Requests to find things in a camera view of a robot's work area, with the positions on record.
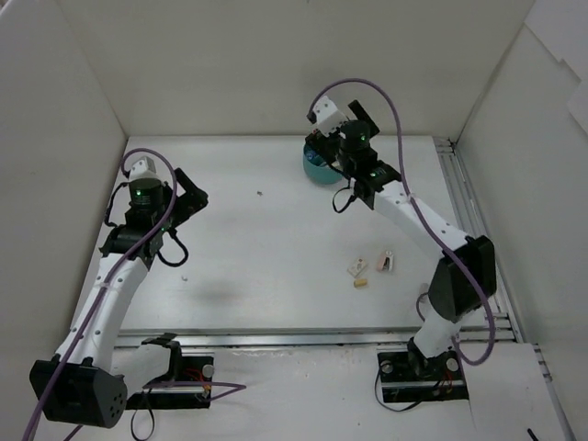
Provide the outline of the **white boxed eraser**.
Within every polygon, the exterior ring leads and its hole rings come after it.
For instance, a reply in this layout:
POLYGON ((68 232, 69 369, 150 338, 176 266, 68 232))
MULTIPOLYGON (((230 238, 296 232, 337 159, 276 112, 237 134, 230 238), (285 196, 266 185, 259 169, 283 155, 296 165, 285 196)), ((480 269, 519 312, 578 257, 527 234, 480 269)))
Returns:
POLYGON ((347 268, 347 273, 353 278, 358 278, 365 272, 367 268, 367 260, 359 257, 347 268))

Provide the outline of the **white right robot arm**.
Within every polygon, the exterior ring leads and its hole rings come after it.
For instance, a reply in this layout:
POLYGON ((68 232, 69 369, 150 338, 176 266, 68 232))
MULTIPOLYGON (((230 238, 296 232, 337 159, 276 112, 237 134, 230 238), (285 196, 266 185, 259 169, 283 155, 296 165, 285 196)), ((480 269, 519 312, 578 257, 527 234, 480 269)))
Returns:
POLYGON ((349 118, 327 96, 311 106, 314 129, 307 144, 348 180, 351 200, 390 220, 436 263, 427 297, 429 312, 410 340, 406 366, 418 379, 436 372, 463 322, 478 309, 490 312, 497 289, 495 250, 485 235, 474 237, 445 220, 406 190, 401 173, 379 159, 370 141, 379 130, 361 105, 349 118))

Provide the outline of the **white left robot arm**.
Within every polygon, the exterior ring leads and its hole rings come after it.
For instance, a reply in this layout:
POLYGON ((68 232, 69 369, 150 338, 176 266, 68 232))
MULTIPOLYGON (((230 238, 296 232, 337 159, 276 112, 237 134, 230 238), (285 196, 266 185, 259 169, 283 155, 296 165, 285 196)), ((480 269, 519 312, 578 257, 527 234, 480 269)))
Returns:
POLYGON ((111 428, 127 401, 154 380, 165 386, 183 376, 180 344, 173 334, 144 340, 130 361, 116 365, 114 346, 130 302, 164 237, 204 209, 207 193, 180 168, 167 184, 150 169, 133 166, 126 187, 125 221, 112 226, 100 247, 93 287, 73 329, 49 360, 38 360, 29 380, 49 421, 111 428))

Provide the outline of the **teal round compartment organizer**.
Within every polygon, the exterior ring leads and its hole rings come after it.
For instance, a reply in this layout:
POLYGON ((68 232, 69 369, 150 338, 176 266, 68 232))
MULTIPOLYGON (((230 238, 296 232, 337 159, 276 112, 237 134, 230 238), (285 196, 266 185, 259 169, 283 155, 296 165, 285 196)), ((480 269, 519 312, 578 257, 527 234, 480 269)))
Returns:
POLYGON ((302 151, 302 167, 306 176, 315 184, 322 186, 333 185, 340 182, 343 177, 340 173, 330 168, 327 163, 323 160, 320 164, 313 164, 305 158, 305 151, 307 149, 313 149, 311 145, 306 142, 303 146, 302 151))

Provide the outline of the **small tan eraser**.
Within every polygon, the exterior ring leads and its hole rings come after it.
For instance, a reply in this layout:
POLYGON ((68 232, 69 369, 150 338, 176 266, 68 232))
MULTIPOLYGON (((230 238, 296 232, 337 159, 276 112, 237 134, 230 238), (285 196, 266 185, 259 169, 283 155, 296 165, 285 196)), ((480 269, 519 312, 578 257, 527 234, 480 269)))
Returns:
POLYGON ((365 288, 368 281, 365 278, 359 278, 354 281, 354 288, 365 288))

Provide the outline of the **aluminium front rail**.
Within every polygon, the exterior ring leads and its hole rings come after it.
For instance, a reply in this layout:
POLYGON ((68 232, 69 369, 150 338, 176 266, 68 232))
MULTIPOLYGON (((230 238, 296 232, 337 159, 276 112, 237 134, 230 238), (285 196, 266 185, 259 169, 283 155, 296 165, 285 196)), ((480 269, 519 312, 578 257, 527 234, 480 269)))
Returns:
POLYGON ((294 346, 396 345, 416 332, 414 327, 335 327, 268 329, 175 329, 190 348, 255 348, 294 346))

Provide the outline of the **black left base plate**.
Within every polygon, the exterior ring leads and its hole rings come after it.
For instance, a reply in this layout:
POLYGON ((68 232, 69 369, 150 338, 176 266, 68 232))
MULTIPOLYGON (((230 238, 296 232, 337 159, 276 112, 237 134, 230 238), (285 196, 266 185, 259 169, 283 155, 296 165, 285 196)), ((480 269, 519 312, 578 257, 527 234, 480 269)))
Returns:
POLYGON ((210 407, 212 387, 198 386, 200 382, 211 382, 215 373, 214 356, 183 356, 182 367, 175 382, 188 383, 188 386, 153 388, 145 393, 134 394, 127 402, 130 410, 196 410, 210 407))

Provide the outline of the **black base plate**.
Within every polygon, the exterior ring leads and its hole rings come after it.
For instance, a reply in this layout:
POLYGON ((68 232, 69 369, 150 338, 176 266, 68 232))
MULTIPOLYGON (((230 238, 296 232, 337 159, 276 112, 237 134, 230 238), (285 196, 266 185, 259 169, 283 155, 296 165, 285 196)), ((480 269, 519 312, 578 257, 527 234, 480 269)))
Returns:
POLYGON ((130 410, 196 410, 210 407, 212 387, 198 386, 200 382, 211 382, 215 373, 214 356, 183 356, 182 367, 175 382, 188 383, 188 386, 153 388, 145 393, 134 394, 127 402, 130 410))
POLYGON ((379 352, 375 390, 395 412, 407 412, 419 404, 438 401, 468 401, 464 372, 453 350, 434 359, 417 373, 407 351, 379 352))

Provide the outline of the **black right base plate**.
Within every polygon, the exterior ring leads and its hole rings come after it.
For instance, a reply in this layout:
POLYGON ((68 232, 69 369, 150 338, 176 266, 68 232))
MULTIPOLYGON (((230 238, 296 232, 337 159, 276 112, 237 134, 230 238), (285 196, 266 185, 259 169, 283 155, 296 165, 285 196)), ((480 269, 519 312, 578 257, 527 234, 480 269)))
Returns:
POLYGON ((468 401, 464 372, 453 350, 434 359, 417 373, 407 351, 379 352, 375 390, 395 412, 407 412, 419 404, 438 401, 468 401))

